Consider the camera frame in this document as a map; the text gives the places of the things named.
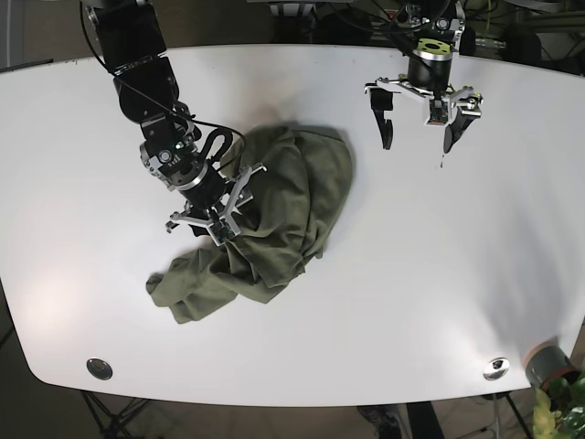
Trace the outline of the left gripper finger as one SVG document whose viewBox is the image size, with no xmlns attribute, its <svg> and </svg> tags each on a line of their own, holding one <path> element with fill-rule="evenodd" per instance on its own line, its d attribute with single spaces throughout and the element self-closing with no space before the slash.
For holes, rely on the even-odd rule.
<svg viewBox="0 0 585 439">
<path fill-rule="evenodd" d="M 384 150 L 389 150 L 394 138 L 394 126 L 389 115 L 394 110 L 394 94 L 385 90 L 371 90 L 369 96 L 370 108 L 378 125 L 382 147 Z"/>
<path fill-rule="evenodd" d="M 482 116 L 479 101 L 458 102 L 455 108 L 455 118 L 445 130 L 443 141 L 443 152 L 445 154 L 450 153 L 452 147 L 462 138 L 471 123 Z"/>
</svg>

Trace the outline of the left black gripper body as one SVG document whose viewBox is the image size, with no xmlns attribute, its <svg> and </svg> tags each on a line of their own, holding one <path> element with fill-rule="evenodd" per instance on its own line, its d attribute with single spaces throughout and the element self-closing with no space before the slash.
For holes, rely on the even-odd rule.
<svg viewBox="0 0 585 439">
<path fill-rule="evenodd" d="M 422 106 L 422 121 L 427 125 L 447 127 L 455 118 L 456 104 L 464 101 L 484 102 L 481 93 L 471 86 L 454 89 L 450 82 L 452 62 L 456 58 L 453 45 L 442 40 L 422 37 L 406 51 L 408 70 L 396 79 L 380 77 L 365 86 L 402 94 Z"/>
</svg>

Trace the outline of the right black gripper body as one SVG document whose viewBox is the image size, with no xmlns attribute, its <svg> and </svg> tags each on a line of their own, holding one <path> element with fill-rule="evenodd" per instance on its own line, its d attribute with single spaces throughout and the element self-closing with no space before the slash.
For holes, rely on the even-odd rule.
<svg viewBox="0 0 585 439">
<path fill-rule="evenodd" d="M 174 212 L 165 229 L 171 233 L 179 225 L 203 230 L 211 240 L 222 246 L 240 235 L 234 215 L 253 200 L 248 184 L 250 179 L 267 168 L 262 163 L 244 166 L 235 178 L 226 178 L 208 160 L 188 183 L 176 187 L 186 199 L 181 212 Z"/>
</svg>

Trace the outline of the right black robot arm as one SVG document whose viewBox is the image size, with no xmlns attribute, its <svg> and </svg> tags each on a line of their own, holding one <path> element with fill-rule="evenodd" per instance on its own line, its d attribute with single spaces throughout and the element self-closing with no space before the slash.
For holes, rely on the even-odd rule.
<svg viewBox="0 0 585 439">
<path fill-rule="evenodd" d="M 244 166 L 235 176 L 224 173 L 221 159 L 243 134 L 210 123 L 201 132 L 179 99 L 179 86 L 149 1 L 81 1 L 80 23 L 91 24 L 98 42 L 92 56 L 112 76 L 122 113 L 140 126 L 144 141 L 140 157 L 146 171 L 168 190 L 186 200 L 165 227 L 173 231 L 185 224 L 196 235 L 207 235 L 217 245 L 240 234 L 234 216 L 252 201 L 248 184 L 264 165 Z"/>
</svg>

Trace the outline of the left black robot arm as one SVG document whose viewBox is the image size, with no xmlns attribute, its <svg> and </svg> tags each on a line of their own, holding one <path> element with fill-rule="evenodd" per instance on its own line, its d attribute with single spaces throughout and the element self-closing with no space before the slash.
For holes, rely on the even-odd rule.
<svg viewBox="0 0 585 439">
<path fill-rule="evenodd" d="M 406 1 L 382 28 L 382 34 L 408 59 L 407 71 L 396 79 L 380 77 L 365 85 L 385 150 L 393 143 L 391 113 L 398 94 L 422 105 L 424 124 L 444 130 L 446 155 L 472 122 L 481 118 L 482 94 L 472 86 L 456 89 L 450 81 L 465 27 L 459 1 Z"/>
</svg>

